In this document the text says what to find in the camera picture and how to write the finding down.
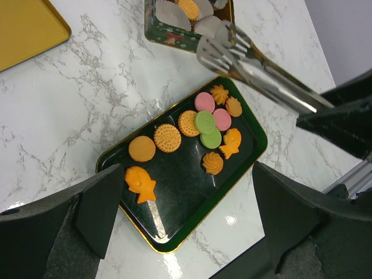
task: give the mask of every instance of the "white marble surface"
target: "white marble surface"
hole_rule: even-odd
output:
[[[70,41],[0,73],[0,212],[92,176],[105,149],[213,77],[195,55],[145,39],[141,1],[52,3]],[[235,0],[235,21],[316,91],[334,86],[303,0]],[[358,162],[238,87],[269,139],[261,162],[319,190]],[[249,172],[175,253],[155,253],[118,211],[97,278],[208,278],[262,236]]]

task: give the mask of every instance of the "tray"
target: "tray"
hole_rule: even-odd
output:
[[[71,28],[48,0],[1,0],[0,72],[70,36]]]
[[[232,117],[231,125],[242,135],[240,152],[224,160],[224,168],[218,175],[206,174],[201,166],[203,156],[212,150],[205,148],[199,137],[182,136],[178,150],[164,153],[157,149],[153,159],[145,163],[137,163],[130,158],[128,145],[131,140],[139,135],[153,138],[155,128],[163,123],[178,127],[179,115],[185,110],[195,110],[195,96],[202,91],[209,92],[213,85],[219,84],[241,102],[243,114]],[[217,77],[105,151],[97,161],[96,172],[120,163],[124,169],[140,166],[150,174],[156,181],[156,202],[138,205],[138,194],[130,192],[123,181],[120,208],[155,251],[169,253],[196,229],[266,147],[267,137],[235,84],[228,78]],[[213,151],[221,154],[219,149]]]
[[[156,0],[145,0],[145,36],[151,42],[167,45],[168,47],[182,49],[196,53],[201,35],[192,31],[186,31],[172,25],[162,23],[156,17]],[[214,15],[220,20],[234,22],[233,0],[228,0],[223,9],[215,10]],[[169,35],[175,35],[177,39],[169,40]]]

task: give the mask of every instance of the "round cookie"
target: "round cookie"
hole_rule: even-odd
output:
[[[214,102],[212,95],[207,92],[199,93],[195,98],[194,105],[196,110],[199,112],[202,110],[207,110],[208,112],[212,113],[216,107],[216,103]]]
[[[181,145],[181,134],[171,124],[162,124],[156,128],[153,135],[156,146],[163,152],[174,152]]]
[[[209,149],[219,147],[222,142],[221,132],[217,128],[214,128],[210,134],[201,134],[200,139],[202,144]]]
[[[191,20],[196,20],[199,16],[199,7],[193,0],[178,0],[177,5],[184,11]]]
[[[225,109],[216,109],[213,112],[213,116],[216,119],[216,127],[220,131],[226,131],[231,126],[231,116]]]
[[[150,161],[155,155],[155,144],[144,135],[134,138],[128,147],[129,155],[136,162]]]
[[[199,133],[210,134],[216,127],[216,121],[210,112],[202,110],[196,114],[194,125]]]
[[[180,128],[181,133],[186,137],[196,137],[199,135],[199,132],[194,125],[195,115],[196,112],[193,110],[186,110],[185,112],[182,112],[178,118],[178,127]]]
[[[203,157],[203,167],[205,167],[205,172],[210,173],[213,176],[219,174],[223,168],[223,159],[217,153],[211,152],[207,153]]]

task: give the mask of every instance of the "green cookie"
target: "green cookie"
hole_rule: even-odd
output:
[[[209,149],[219,147],[222,142],[221,132],[216,127],[210,134],[201,134],[200,139],[203,145]]]
[[[194,118],[195,128],[201,134],[210,134],[216,128],[214,116],[207,110],[198,112]]]

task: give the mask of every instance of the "cupcake liner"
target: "cupcake liner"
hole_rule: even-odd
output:
[[[194,0],[199,7],[199,16],[196,20],[202,20],[208,16],[213,16],[213,7],[209,0]]]
[[[191,23],[184,11],[175,3],[157,0],[155,3],[156,17],[162,23],[191,31]]]
[[[218,10],[225,8],[228,0],[217,0],[214,3],[214,7],[217,8]]]
[[[214,38],[220,23],[221,20],[216,16],[206,17],[195,25],[194,32],[209,38]]]

